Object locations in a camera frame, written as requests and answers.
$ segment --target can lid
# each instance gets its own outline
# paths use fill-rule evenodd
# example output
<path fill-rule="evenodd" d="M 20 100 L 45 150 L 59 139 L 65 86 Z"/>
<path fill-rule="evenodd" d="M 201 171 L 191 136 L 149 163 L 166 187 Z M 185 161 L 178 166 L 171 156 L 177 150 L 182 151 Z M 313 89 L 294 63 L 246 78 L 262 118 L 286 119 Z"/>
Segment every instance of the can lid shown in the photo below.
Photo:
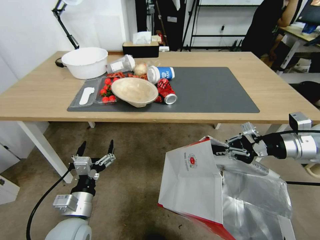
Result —
<path fill-rule="evenodd" d="M 173 93 L 170 93 L 170 94 L 168 94 L 165 98 L 164 98 L 164 102 L 166 103 L 166 104 L 173 104 L 173 103 L 175 103 L 176 101 L 177 101 L 177 99 L 178 99 L 178 97 L 177 97 L 177 95 L 175 95 L 175 94 L 173 94 Z"/>
<path fill-rule="evenodd" d="M 160 72 L 155 66 L 150 66 L 147 71 L 148 81 L 157 84 L 160 79 Z"/>
<path fill-rule="evenodd" d="M 126 56 L 128 57 L 129 63 L 131 65 L 131 70 L 133 70 L 134 67 L 136 66 L 136 63 L 135 63 L 133 57 L 131 55 L 128 55 L 128 54 L 126 54 Z"/>

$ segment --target printed logo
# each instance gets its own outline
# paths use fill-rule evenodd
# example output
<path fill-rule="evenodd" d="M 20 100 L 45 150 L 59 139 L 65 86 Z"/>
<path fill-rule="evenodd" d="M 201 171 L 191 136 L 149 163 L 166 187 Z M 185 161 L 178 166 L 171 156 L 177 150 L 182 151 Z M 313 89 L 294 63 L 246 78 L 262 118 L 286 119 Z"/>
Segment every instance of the printed logo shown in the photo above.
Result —
<path fill-rule="evenodd" d="M 188 162 L 188 166 L 190 168 L 197 168 L 197 166 L 198 166 L 197 158 L 193 153 L 190 153 L 188 155 L 187 162 Z"/>

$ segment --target plastic bottle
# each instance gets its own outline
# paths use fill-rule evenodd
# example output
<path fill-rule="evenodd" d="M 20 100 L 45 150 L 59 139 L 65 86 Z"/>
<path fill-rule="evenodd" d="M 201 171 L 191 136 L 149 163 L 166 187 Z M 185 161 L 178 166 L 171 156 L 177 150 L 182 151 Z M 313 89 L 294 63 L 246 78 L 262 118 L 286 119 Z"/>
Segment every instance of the plastic bottle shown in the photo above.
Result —
<path fill-rule="evenodd" d="M 131 55 L 124 55 L 122 58 L 117 59 L 107 65 L 108 73 L 115 72 L 128 72 L 133 71 L 135 67 L 135 61 Z"/>

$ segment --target gray table mat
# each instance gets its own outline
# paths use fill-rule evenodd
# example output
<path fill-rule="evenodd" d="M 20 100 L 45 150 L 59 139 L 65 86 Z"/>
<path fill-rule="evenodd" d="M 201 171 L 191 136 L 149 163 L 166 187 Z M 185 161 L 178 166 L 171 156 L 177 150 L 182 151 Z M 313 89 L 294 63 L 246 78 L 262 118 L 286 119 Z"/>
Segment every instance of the gray table mat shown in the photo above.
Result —
<path fill-rule="evenodd" d="M 72 112 L 188 112 L 258 113 L 260 110 L 227 67 L 174 67 L 170 81 L 178 100 L 172 105 L 150 103 L 136 108 L 119 100 L 114 104 L 68 108 Z"/>

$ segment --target wooden table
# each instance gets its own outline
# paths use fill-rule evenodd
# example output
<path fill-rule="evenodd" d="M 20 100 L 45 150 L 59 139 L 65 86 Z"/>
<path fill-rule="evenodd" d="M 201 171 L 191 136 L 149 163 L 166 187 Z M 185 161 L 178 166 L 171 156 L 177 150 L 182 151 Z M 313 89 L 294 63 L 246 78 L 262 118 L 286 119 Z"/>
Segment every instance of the wooden table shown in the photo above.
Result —
<path fill-rule="evenodd" d="M 288 34 L 290 37 L 292 37 L 295 40 L 294 45 L 290 49 L 288 55 L 286 56 L 285 60 L 281 64 L 281 68 L 285 69 L 290 62 L 291 58 L 293 57 L 294 53 L 297 51 L 297 49 L 304 45 L 305 43 L 315 39 L 318 36 L 318 33 L 313 32 L 310 35 L 302 35 L 302 28 L 298 26 L 288 26 L 288 27 L 280 27 L 280 29 L 285 33 Z M 315 46 L 310 46 L 309 48 L 315 48 L 320 47 L 320 44 L 316 44 Z M 283 71 L 278 70 L 277 74 L 281 75 Z"/>
<path fill-rule="evenodd" d="M 32 121 L 284 124 L 288 123 L 289 113 L 301 111 L 314 123 L 320 123 L 320 112 L 249 52 L 161 52 L 159 58 L 137 62 L 158 61 L 171 67 L 229 67 L 260 113 L 68 112 L 84 80 L 55 65 L 54 61 L 63 54 L 57 52 L 0 95 L 0 120 L 18 121 L 60 175 L 67 168 Z M 119 57 L 110 55 L 108 61 Z M 64 179 L 71 182 L 72 175 Z"/>

